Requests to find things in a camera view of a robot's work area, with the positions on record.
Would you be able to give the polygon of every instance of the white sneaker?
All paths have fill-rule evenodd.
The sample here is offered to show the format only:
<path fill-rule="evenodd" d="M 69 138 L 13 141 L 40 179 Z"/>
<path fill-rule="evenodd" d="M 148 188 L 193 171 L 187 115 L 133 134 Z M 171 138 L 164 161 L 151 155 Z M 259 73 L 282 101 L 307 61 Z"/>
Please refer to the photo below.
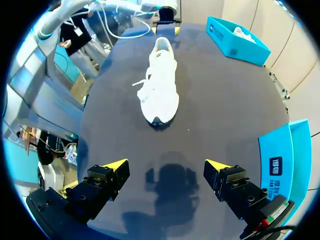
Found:
<path fill-rule="evenodd" d="M 167 38 L 159 37 L 155 41 L 149 63 L 145 79 L 132 86 L 143 83 L 136 94 L 140 99 L 142 113 L 150 124 L 162 125 L 175 116 L 179 105 L 175 83 L 177 62 Z"/>
<path fill-rule="evenodd" d="M 241 27 L 238 27 L 238 26 L 237 26 L 237 27 L 234 29 L 233 34 L 236 35 L 236 36 L 238 36 L 238 37 L 240 37 L 240 38 L 247 39 L 248 41 L 253 42 L 254 44 L 256 43 L 256 41 L 253 40 L 253 38 L 251 37 L 251 34 L 246 35 L 246 34 L 242 31 Z"/>

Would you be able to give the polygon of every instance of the cable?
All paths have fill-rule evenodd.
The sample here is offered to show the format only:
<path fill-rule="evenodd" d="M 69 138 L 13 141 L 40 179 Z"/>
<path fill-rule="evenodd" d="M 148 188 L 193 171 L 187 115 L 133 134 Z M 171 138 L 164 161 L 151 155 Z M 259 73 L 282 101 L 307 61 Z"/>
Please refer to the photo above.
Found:
<path fill-rule="evenodd" d="M 257 234 L 247 238 L 246 240 L 259 240 L 268 234 L 273 234 L 273 233 L 279 232 L 281 230 L 287 230 L 287 229 L 295 230 L 296 226 L 289 226 L 288 225 L 288 226 L 279 226 L 279 227 L 275 227 L 275 228 L 264 229 L 262 231 L 259 231 Z"/>
<path fill-rule="evenodd" d="M 318 134 L 320 134 L 320 132 L 317 132 L 316 134 L 312 135 L 311 138 L 313 138 L 314 136 L 317 136 Z"/>
<path fill-rule="evenodd" d="M 24 129 L 22 126 L 20 126 L 20 128 L 22 128 L 27 134 L 33 136 L 36 140 L 40 140 L 41 142 L 43 142 L 48 148 L 50 148 L 53 152 L 57 153 L 57 154 L 63 154 L 65 153 L 64 151 L 57 151 L 54 150 L 53 148 L 51 148 L 44 140 L 42 140 L 40 137 L 37 138 L 32 132 L 28 132 L 26 129 Z"/>
<path fill-rule="evenodd" d="M 105 35 L 106 35 L 106 37 L 107 37 L 107 39 L 108 39 L 108 41 L 109 41 L 109 43 L 110 43 L 110 46 L 113 48 L 114 45 L 112 44 L 111 39 L 110 39 L 110 37 L 109 37 L 109 34 L 108 34 L 108 32 L 107 32 L 107 30 L 106 30 L 106 28 L 105 28 L 105 24 L 104 24 L 104 22 L 102 21 L 102 17 L 101 17 L 101 15 L 100 15 L 100 12 L 97 11 L 97 14 L 98 14 L 98 17 L 99 17 L 99 19 L 100 19 L 100 23 L 101 23 L 101 25 L 102 25 L 103 31 L 104 31 L 104 33 L 105 33 Z"/>
<path fill-rule="evenodd" d="M 59 53 L 59 52 L 55 52 L 56 54 L 58 54 L 58 55 L 60 55 L 60 56 L 62 56 L 64 59 L 65 59 L 65 62 L 66 62 L 66 68 L 65 68 L 65 71 L 63 71 L 62 72 L 62 74 L 65 74 L 66 73 L 66 71 L 68 70 L 68 66 L 69 66 L 69 64 L 68 64 L 68 60 L 67 60 L 67 58 L 65 57 L 65 56 L 63 56 L 61 53 Z"/>
<path fill-rule="evenodd" d="M 68 149 L 68 147 L 69 147 L 71 144 L 75 144 L 75 145 L 77 145 L 77 143 L 76 143 L 76 142 L 70 142 L 70 143 L 68 143 L 68 144 L 65 146 L 65 149 Z"/>
<path fill-rule="evenodd" d="M 108 33 L 109 33 L 111 36 L 113 36 L 114 38 L 117 38 L 117 39 L 135 39 L 135 38 L 139 38 L 139 37 L 142 37 L 142 36 L 144 36 L 144 35 L 147 35 L 147 34 L 151 31 L 151 27 L 150 27 L 147 23 L 145 23 L 144 21 L 136 18 L 136 20 L 138 20 L 139 22 L 141 22 L 141 23 L 143 23 L 144 25 L 146 25 L 146 27 L 148 28 L 148 30 L 147 30 L 146 32 L 144 32 L 144 33 L 142 33 L 142 34 L 140 34 L 140 35 L 136 35 L 136 36 L 117 36 L 117 35 L 113 34 L 113 33 L 111 32 L 111 30 L 109 29 L 109 26 L 108 26 L 107 15 L 106 15 L 106 11 L 105 11 L 105 9 L 104 9 L 104 6 L 102 5 L 101 2 L 99 2 L 99 4 L 100 4 L 100 6 L 101 6 L 101 8 L 102 8 L 102 11 L 103 11 L 105 27 L 106 27 Z"/>

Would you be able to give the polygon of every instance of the screw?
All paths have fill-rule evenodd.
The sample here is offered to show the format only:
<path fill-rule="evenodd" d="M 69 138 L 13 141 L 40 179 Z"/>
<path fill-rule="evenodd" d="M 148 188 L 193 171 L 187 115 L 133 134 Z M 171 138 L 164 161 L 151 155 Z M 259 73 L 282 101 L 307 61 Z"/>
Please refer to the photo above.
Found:
<path fill-rule="evenodd" d="M 238 186 L 239 185 L 239 183 L 237 182 L 237 181 L 234 181 L 233 183 L 232 183 L 232 187 L 236 187 L 236 186 Z"/>
<path fill-rule="evenodd" d="M 44 209 L 44 207 L 43 207 L 42 205 L 39 205 L 39 206 L 37 207 L 37 209 L 38 209 L 38 211 L 40 212 L 40 211 L 42 211 L 42 210 Z"/>
<path fill-rule="evenodd" d="M 253 200 L 255 200 L 254 196 L 248 196 L 248 202 L 253 202 Z"/>
<path fill-rule="evenodd" d="M 97 187 L 100 187 L 101 181 L 95 181 L 94 184 L 95 184 Z"/>

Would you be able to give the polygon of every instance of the black shirt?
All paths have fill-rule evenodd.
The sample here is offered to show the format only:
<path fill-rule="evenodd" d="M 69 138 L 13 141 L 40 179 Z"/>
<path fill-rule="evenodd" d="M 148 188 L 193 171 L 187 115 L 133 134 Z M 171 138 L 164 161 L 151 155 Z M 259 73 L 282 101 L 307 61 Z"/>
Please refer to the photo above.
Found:
<path fill-rule="evenodd" d="M 83 13 L 87 11 L 87 9 L 82 8 L 81 10 L 77 11 L 77 13 Z M 74 54 L 91 40 L 91 36 L 82 22 L 82 19 L 86 19 L 87 17 L 88 14 L 81 14 L 72 17 L 74 25 L 82 31 L 82 35 L 80 36 L 76 34 L 75 27 L 73 25 L 65 23 L 61 25 L 60 42 L 71 40 L 70 47 L 65 49 L 68 56 Z"/>

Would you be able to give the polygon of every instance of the dark gray table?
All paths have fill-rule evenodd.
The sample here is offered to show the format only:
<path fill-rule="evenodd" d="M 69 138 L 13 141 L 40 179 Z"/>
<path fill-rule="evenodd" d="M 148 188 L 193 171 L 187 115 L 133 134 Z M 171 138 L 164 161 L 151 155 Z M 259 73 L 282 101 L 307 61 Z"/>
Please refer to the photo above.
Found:
<path fill-rule="evenodd" d="M 260 186 L 258 137 L 289 122 L 262 67 L 224 57 L 204 25 L 160 26 L 119 40 L 103 64 L 85 107 L 78 179 L 95 164 L 129 159 L 130 178 L 115 202 L 88 225 L 119 239 L 239 239 L 244 221 L 219 202 L 203 177 L 205 159 L 240 165 Z M 125 34 L 137 35 L 142 28 Z M 180 102 L 171 125 L 153 129 L 137 90 L 157 37 L 171 42 Z"/>

